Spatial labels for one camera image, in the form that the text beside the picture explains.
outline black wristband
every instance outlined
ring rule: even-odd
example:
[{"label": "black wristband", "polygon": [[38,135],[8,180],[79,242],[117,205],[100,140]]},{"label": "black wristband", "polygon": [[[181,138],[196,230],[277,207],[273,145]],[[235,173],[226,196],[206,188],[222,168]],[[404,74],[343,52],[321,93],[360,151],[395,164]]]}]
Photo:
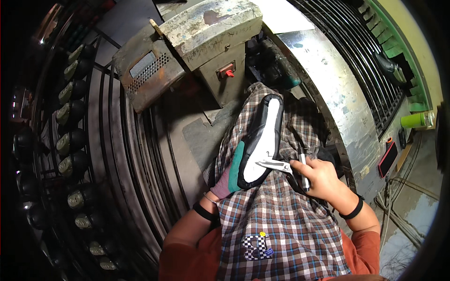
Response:
[{"label": "black wristband", "polygon": [[192,206],[192,209],[197,212],[197,214],[201,215],[205,219],[209,221],[215,221],[217,220],[218,216],[211,214],[210,212],[206,211],[202,205],[200,205],[199,202],[196,202],[194,206]]},{"label": "black wristband", "polygon": [[339,213],[339,216],[341,218],[343,218],[344,220],[348,220],[348,219],[352,219],[352,218],[356,217],[357,214],[359,214],[361,209],[363,208],[363,197],[359,194],[357,194],[357,196],[359,198],[359,201],[358,201],[358,205],[356,205],[356,208],[353,210],[353,212],[349,213],[346,216]]}]

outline yellow wall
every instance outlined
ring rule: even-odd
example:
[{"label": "yellow wall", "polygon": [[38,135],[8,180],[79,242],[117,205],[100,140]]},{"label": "yellow wall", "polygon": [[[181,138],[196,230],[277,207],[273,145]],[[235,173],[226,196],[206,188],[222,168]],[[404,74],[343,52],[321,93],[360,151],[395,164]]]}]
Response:
[{"label": "yellow wall", "polygon": [[378,3],[380,3],[389,13],[391,18],[394,19],[395,23],[401,29],[411,45],[427,82],[428,91],[433,104],[433,112],[436,116],[436,107],[440,105],[443,100],[441,81],[436,61],[434,60],[425,36],[413,16],[400,0],[378,0]]}]

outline patch logo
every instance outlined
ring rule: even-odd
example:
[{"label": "patch logo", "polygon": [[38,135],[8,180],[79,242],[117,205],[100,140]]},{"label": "patch logo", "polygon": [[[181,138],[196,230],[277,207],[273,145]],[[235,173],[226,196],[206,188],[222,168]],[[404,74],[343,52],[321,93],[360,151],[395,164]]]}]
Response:
[{"label": "patch logo", "polygon": [[[273,254],[272,248],[267,249],[266,238],[267,234],[260,232],[260,235],[250,235],[242,239],[242,246],[249,249],[244,253],[244,257],[247,260],[262,260],[271,259],[269,255]],[[256,242],[256,247],[252,245],[252,241]]]}]

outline scissors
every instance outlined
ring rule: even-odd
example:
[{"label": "scissors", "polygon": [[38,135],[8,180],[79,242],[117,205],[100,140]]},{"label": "scissors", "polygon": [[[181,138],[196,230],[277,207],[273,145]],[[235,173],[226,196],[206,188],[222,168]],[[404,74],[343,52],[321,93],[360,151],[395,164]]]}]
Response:
[{"label": "scissors", "polygon": [[[306,165],[306,158],[305,158],[304,153],[300,153],[300,162],[302,162],[303,164]],[[295,178],[294,173],[291,168],[291,164],[289,164],[287,162],[283,162],[283,161],[273,160],[273,159],[263,159],[261,161],[256,162],[256,164],[258,164],[259,166],[265,167],[265,168],[274,169],[274,170],[285,172],[285,173],[289,174],[292,179],[292,182],[290,184],[294,185],[294,187],[296,187],[297,190],[299,189],[297,179]],[[306,178],[305,176],[302,175],[301,183],[302,183],[303,191],[305,191],[305,192],[309,191],[311,184],[310,184],[308,178]]]}]

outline bracelet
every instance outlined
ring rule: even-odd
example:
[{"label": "bracelet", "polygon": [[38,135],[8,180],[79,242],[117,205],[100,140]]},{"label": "bracelet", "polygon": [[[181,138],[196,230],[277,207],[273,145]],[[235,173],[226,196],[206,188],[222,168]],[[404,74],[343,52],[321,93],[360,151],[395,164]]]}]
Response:
[{"label": "bracelet", "polygon": [[206,192],[203,192],[203,196],[205,196],[206,199],[208,199],[209,201],[211,201],[212,203],[214,203],[215,205],[217,205],[217,202],[214,201],[213,199],[208,198],[208,196],[206,196]]},{"label": "bracelet", "polygon": [[352,218],[356,217],[360,213],[361,209],[363,208],[363,197],[359,194],[357,194],[357,196],[359,198],[358,205],[356,205],[356,208],[353,210],[353,212],[351,212],[348,215],[342,215],[341,213],[339,213],[339,216],[341,218],[343,218],[344,220],[348,220],[348,219],[352,219]]},{"label": "bracelet", "polygon": [[201,215],[203,218],[205,218],[205,219],[207,219],[207,220],[209,220],[209,221],[211,221],[211,222],[218,219],[218,216],[215,216],[215,215],[211,214],[210,212],[206,211],[206,210],[202,207],[202,205],[200,205],[199,202],[196,202],[196,203],[194,204],[194,206],[192,206],[192,209],[193,209],[194,211],[196,211],[197,214]]}]

